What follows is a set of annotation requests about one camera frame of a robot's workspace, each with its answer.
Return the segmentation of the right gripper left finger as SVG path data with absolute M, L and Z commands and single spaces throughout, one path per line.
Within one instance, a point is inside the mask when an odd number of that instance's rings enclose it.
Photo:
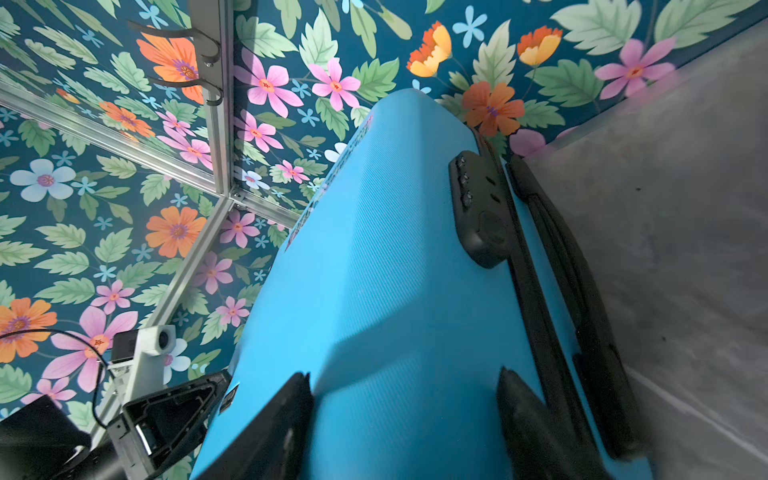
M 314 411 L 310 376 L 293 374 L 260 409 L 235 385 L 202 443 L 196 479 L 297 479 Z

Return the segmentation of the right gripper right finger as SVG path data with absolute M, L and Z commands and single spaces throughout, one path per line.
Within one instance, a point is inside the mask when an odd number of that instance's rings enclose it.
M 597 453 L 578 443 L 514 371 L 502 368 L 496 399 L 516 479 L 609 479 Z

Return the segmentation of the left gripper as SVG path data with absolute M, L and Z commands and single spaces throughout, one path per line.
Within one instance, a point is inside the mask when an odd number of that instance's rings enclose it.
M 156 479 L 200 445 L 231 375 L 222 370 L 126 404 L 107 433 L 128 479 Z

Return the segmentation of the blue suitcase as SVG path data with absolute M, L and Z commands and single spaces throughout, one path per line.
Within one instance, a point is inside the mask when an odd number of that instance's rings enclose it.
M 232 358 L 260 410 L 295 373 L 297 479 L 516 479 L 496 389 L 516 372 L 609 479 L 649 445 L 594 279 L 519 159 L 424 93 L 379 101 L 282 244 Z

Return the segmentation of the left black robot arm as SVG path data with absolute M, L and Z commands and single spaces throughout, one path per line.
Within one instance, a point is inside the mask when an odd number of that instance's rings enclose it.
M 202 443 L 230 382 L 223 370 L 133 400 L 97 447 L 41 397 L 1 422 L 1 477 L 158 479 Z

